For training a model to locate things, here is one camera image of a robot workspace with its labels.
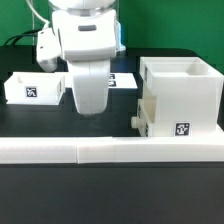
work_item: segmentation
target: white cable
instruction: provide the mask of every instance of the white cable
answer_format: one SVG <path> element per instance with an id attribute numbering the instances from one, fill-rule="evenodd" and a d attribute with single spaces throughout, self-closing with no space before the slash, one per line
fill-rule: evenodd
<path id="1" fill-rule="evenodd" d="M 35 15 L 34 15 L 34 13 L 32 11 L 32 29 L 33 30 L 35 30 L 35 18 L 34 17 L 35 17 Z M 35 37 L 33 37 L 33 41 L 32 42 L 33 42 L 33 46 L 34 46 L 35 45 Z"/>
<path id="2" fill-rule="evenodd" d="M 34 13 L 34 15 L 41 20 L 42 22 L 45 23 L 44 28 L 48 28 L 50 26 L 50 21 L 44 19 L 33 7 L 32 3 L 29 0 L 26 0 L 28 6 L 30 7 L 30 9 L 32 10 L 32 12 Z"/>

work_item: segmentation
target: white plastic strip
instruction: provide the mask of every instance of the white plastic strip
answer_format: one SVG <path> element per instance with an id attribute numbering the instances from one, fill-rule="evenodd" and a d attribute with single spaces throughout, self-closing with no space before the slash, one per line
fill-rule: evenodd
<path id="1" fill-rule="evenodd" d="M 114 139 L 80 138 L 77 145 L 78 163 L 113 163 Z"/>
<path id="2" fill-rule="evenodd" d="M 220 132 L 204 137 L 0 138 L 0 164 L 224 162 Z"/>
<path id="3" fill-rule="evenodd" d="M 0 164 L 77 163 L 75 139 L 1 138 Z"/>

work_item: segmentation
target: white container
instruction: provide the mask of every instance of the white container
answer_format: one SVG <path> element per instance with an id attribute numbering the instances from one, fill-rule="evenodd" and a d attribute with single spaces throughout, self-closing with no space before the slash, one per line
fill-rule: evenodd
<path id="1" fill-rule="evenodd" d="M 132 123 L 142 136 L 202 136 L 215 131 L 221 73 L 196 57 L 143 57 L 140 75 L 143 96 Z"/>
<path id="2" fill-rule="evenodd" d="M 14 72 L 4 86 L 7 104 L 58 105 L 65 78 L 61 73 Z"/>

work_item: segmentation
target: small white box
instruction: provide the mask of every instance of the small white box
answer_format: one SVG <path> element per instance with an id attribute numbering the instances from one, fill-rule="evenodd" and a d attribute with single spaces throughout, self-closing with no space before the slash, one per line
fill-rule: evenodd
<path id="1" fill-rule="evenodd" d="M 216 130 L 223 75 L 197 57 L 142 57 L 141 136 L 202 136 Z"/>
<path id="2" fill-rule="evenodd" d="M 14 72 L 4 86 L 7 104 L 58 105 L 65 78 L 61 73 Z"/>

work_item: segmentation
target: cable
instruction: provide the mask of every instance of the cable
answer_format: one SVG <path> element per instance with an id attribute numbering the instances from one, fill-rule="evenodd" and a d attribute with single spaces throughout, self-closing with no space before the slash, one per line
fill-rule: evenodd
<path id="1" fill-rule="evenodd" d="M 35 30 L 28 30 L 20 35 L 18 35 L 17 37 L 15 37 L 15 40 L 11 43 L 11 45 L 16 45 L 16 43 L 23 37 L 22 35 L 24 34 L 33 34 L 33 33 L 37 33 L 39 31 L 41 31 L 42 29 L 35 29 Z"/>
<path id="2" fill-rule="evenodd" d="M 36 35 L 35 34 L 21 34 L 21 35 L 17 35 L 17 36 L 13 36 L 13 37 L 10 37 L 5 43 L 4 43 L 4 46 L 6 46 L 11 40 L 15 39 L 15 38 L 22 38 L 22 37 L 33 37 Z"/>
<path id="3" fill-rule="evenodd" d="M 28 6 L 30 7 L 31 11 L 34 13 L 34 15 L 45 23 L 44 28 L 48 28 L 50 26 L 50 21 L 44 19 L 33 7 L 32 3 L 29 0 L 26 0 Z"/>
<path id="4" fill-rule="evenodd" d="M 32 30 L 35 30 L 35 15 L 34 13 L 32 12 Z M 33 40 L 32 40 L 32 44 L 34 46 L 35 44 L 35 38 L 33 37 Z"/>

